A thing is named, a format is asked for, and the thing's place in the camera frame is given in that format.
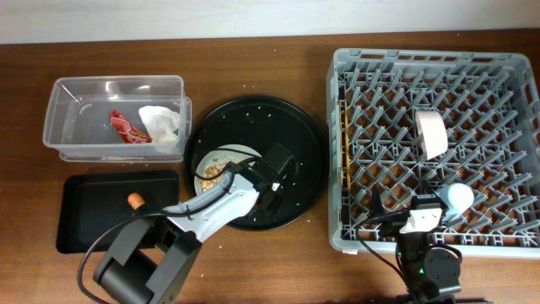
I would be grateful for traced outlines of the wooden chopstick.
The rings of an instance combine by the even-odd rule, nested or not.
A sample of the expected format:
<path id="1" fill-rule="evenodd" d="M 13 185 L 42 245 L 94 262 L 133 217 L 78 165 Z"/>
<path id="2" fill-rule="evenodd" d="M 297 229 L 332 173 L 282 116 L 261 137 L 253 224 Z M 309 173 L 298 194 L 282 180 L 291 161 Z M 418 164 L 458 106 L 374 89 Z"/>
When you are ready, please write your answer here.
<path id="1" fill-rule="evenodd" d="M 343 105 L 343 117 L 344 117 L 344 138 L 345 138 L 345 160 L 346 160 L 346 182 L 347 189 L 351 189 L 351 177 L 350 177 L 350 155 L 349 155 L 349 136 L 348 136 L 348 104 L 347 101 Z"/>
<path id="2" fill-rule="evenodd" d="M 339 181 L 340 181 L 340 187 L 343 189 L 343 131 L 342 131 L 342 104 L 341 102 L 337 103 L 338 105 L 338 111 L 337 111 L 337 139 L 338 139 L 338 160 L 339 160 Z"/>

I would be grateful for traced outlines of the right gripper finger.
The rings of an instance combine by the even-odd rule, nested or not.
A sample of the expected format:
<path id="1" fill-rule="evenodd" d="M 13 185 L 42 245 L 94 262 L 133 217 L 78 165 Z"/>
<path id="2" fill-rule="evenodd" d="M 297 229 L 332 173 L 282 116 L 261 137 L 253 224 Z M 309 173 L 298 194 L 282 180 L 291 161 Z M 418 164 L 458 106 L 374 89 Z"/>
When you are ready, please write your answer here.
<path id="1" fill-rule="evenodd" d="M 438 196 L 436 191 L 429 185 L 427 181 L 421 181 L 421 193 L 423 195 L 434 195 Z"/>
<path id="2" fill-rule="evenodd" d="M 378 187 L 374 185 L 371 190 L 371 206 L 370 206 L 370 218 L 381 217 L 385 214 L 384 204 L 381 201 L 381 195 Z"/>

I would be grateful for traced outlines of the white tissue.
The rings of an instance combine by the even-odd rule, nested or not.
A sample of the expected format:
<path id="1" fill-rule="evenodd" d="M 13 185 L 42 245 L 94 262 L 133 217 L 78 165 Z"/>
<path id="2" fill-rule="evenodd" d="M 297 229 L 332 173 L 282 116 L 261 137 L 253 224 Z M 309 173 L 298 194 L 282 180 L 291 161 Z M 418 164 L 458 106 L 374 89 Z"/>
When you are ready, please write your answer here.
<path id="1" fill-rule="evenodd" d="M 138 110 L 156 150 L 171 153 L 179 140 L 176 131 L 179 129 L 181 115 L 164 106 L 143 106 Z"/>

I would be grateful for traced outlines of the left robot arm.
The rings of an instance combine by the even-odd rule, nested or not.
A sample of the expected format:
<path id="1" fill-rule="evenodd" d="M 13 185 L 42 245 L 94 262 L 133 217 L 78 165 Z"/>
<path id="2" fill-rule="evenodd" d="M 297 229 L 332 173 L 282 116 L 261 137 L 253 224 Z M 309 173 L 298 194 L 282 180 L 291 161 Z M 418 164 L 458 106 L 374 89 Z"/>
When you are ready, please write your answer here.
<path id="1" fill-rule="evenodd" d="M 232 220 L 261 211 L 274 217 L 284 182 L 298 173 L 293 154 L 274 144 L 264 156 L 230 162 L 217 184 L 183 204 L 135 214 L 112 226 L 118 234 L 93 279 L 119 303 L 172 303 L 203 243 Z"/>

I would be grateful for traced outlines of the red snack wrapper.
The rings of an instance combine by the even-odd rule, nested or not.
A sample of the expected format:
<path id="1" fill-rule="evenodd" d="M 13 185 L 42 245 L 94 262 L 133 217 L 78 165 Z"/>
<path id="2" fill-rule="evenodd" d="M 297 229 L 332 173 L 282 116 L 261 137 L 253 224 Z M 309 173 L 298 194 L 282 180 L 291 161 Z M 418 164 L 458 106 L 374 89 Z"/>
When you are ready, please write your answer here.
<path id="1" fill-rule="evenodd" d="M 118 110 L 109 114 L 111 126 L 121 135 L 127 144 L 149 144 L 153 140 L 132 125 Z"/>

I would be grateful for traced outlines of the grey plate with food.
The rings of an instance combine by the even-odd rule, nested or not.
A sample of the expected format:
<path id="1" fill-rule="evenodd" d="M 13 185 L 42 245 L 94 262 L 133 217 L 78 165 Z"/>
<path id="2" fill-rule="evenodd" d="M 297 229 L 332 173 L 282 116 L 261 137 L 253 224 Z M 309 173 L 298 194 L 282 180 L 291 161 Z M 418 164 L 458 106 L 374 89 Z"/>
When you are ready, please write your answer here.
<path id="1" fill-rule="evenodd" d="M 253 155 L 261 157 L 256 150 L 248 146 L 242 144 L 226 144 L 204 154 L 202 159 L 198 161 L 195 172 L 199 176 L 206 178 L 216 176 L 229 162 L 239 163 Z M 216 186 L 223 177 L 224 175 L 206 181 L 200 180 L 197 176 L 194 176 L 193 181 L 196 195 L 200 195 Z"/>

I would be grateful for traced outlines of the light blue cup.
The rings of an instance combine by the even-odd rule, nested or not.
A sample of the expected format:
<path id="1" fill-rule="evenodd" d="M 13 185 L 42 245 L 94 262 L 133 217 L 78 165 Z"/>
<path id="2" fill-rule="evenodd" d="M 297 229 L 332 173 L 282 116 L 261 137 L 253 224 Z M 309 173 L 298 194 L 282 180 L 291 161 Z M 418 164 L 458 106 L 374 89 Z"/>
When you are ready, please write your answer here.
<path id="1" fill-rule="evenodd" d="M 448 210 L 442 218 L 450 222 L 461 216 L 474 202 L 473 190 L 466 184 L 453 183 L 437 189 L 436 194 L 446 204 Z"/>

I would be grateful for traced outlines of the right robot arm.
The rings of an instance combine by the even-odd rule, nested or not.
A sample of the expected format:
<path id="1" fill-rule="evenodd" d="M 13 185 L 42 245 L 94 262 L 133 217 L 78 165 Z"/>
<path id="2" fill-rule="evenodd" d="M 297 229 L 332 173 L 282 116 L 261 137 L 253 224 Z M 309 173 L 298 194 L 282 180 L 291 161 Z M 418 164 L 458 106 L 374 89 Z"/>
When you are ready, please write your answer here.
<path id="1" fill-rule="evenodd" d="M 381 227 L 381 236 L 396 241 L 397 272 L 408 291 L 397 298 L 399 303 L 453 303 L 461 291 L 462 254 L 429 242 L 448 206 L 426 182 L 421 190 L 408 207 L 387 213 L 378 187 L 372 187 L 368 222 Z"/>

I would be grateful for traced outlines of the brown sausage piece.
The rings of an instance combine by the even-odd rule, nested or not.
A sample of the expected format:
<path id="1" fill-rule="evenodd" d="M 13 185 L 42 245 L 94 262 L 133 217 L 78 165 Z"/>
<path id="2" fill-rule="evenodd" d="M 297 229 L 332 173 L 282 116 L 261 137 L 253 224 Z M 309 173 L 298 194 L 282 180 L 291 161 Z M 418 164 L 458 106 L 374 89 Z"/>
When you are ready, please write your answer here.
<path id="1" fill-rule="evenodd" d="M 132 209 L 139 209 L 146 204 L 145 200 L 139 193 L 129 194 L 127 197 L 127 202 L 132 207 Z"/>

